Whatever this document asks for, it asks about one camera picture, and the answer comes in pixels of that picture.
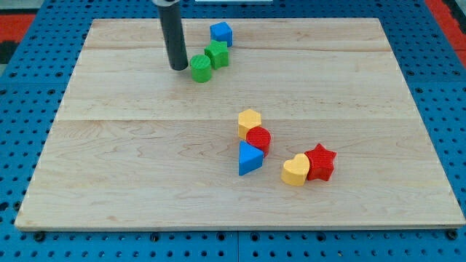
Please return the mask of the silver rod mount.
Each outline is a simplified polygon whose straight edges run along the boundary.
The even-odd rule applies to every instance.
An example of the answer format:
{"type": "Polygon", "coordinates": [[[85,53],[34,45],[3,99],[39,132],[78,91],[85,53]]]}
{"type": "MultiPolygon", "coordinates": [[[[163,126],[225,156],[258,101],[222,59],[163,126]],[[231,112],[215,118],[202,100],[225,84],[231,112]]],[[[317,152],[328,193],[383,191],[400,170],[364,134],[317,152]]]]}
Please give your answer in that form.
{"type": "Polygon", "coordinates": [[[156,6],[172,6],[180,0],[151,0],[156,6]]]}

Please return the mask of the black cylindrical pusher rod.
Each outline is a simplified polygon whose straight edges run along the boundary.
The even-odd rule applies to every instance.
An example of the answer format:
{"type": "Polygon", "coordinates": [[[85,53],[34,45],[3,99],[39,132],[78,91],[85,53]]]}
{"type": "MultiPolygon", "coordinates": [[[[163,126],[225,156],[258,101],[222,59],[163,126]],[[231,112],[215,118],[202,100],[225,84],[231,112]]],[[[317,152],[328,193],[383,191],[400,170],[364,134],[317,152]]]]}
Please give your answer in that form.
{"type": "Polygon", "coordinates": [[[170,67],[182,71],[188,66],[186,45],[179,2],[172,6],[157,6],[170,67]]]}

